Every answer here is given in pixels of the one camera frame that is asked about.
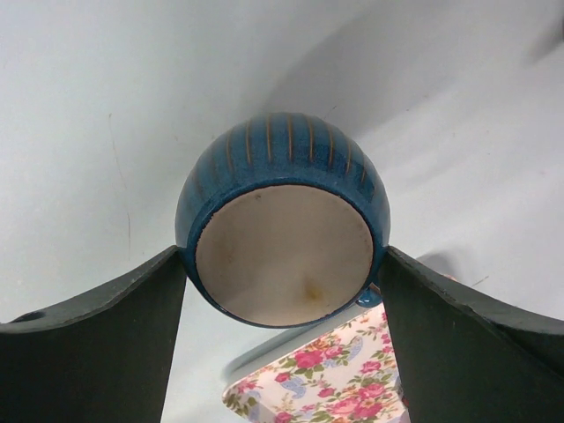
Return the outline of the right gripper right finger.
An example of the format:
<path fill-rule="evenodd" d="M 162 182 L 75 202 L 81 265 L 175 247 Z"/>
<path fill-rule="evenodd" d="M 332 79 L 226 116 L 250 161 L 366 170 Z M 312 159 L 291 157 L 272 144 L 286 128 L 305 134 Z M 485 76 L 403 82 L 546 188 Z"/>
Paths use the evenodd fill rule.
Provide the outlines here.
<path fill-rule="evenodd" d="M 561 422 L 563 322 L 387 250 L 378 280 L 413 422 Z"/>

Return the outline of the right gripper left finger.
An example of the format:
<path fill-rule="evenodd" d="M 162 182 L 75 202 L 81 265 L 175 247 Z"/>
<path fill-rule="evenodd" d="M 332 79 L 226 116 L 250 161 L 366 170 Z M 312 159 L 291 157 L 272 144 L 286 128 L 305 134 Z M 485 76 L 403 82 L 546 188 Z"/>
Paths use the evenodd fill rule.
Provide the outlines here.
<path fill-rule="evenodd" d="M 186 286 L 175 247 L 1 326 L 3 422 L 159 422 Z"/>

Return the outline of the blue mug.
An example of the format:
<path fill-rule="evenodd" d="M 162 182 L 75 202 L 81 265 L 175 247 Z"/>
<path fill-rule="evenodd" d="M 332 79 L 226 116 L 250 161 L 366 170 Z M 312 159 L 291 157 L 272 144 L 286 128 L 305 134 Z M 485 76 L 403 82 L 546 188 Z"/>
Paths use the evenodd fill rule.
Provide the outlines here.
<path fill-rule="evenodd" d="M 390 205 L 371 159 L 301 113 L 259 115 L 220 135 L 182 187 L 175 241 L 189 280 L 250 325 L 317 323 L 376 281 Z"/>

